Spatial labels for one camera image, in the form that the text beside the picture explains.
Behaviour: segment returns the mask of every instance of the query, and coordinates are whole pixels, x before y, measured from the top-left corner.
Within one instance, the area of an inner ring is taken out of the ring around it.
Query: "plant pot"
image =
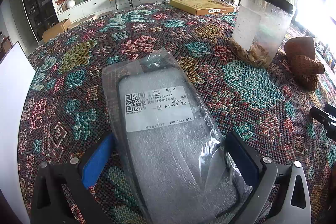
[[[76,2],[74,0],[69,0],[67,2],[67,8],[70,9],[76,5]]]

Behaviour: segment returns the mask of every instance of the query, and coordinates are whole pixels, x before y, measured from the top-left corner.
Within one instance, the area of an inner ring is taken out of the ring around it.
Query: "white label sticker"
[[[221,10],[220,9],[210,9],[208,12],[209,13],[219,13]]]
[[[249,50],[257,33],[261,16],[255,12],[239,6],[238,17],[232,38],[245,50]]]
[[[125,95],[126,131],[160,128],[194,120],[183,86]]]

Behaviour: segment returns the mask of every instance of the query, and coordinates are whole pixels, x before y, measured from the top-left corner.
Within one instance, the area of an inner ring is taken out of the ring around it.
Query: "clear plastic bag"
[[[252,191],[164,48],[102,72],[117,151],[149,223],[228,223]]]

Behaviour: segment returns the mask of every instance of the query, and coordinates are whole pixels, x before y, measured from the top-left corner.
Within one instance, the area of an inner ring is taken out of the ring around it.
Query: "white vase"
[[[67,7],[68,7],[68,9],[74,7],[75,5],[76,5],[76,2],[75,2],[74,0],[69,0],[69,1],[67,2]]]

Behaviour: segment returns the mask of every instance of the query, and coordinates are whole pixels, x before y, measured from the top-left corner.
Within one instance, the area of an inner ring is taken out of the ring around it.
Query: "colorful rug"
[[[316,92],[303,91],[294,82],[281,48],[269,69],[239,61],[228,47],[236,15],[195,17],[168,4],[149,5],[83,23],[33,52],[29,59],[37,71],[18,138],[18,170],[27,211],[42,161],[57,164],[80,157],[110,130],[102,69],[165,47],[224,136],[234,129],[261,156],[280,164],[302,162],[314,222],[325,209],[336,143],[326,137],[321,124],[309,119],[308,112],[314,105],[335,105],[336,88],[321,75]],[[289,32],[285,40],[291,37]],[[145,223],[116,153],[90,191],[113,223]],[[84,223],[71,195],[67,198],[76,219]]]

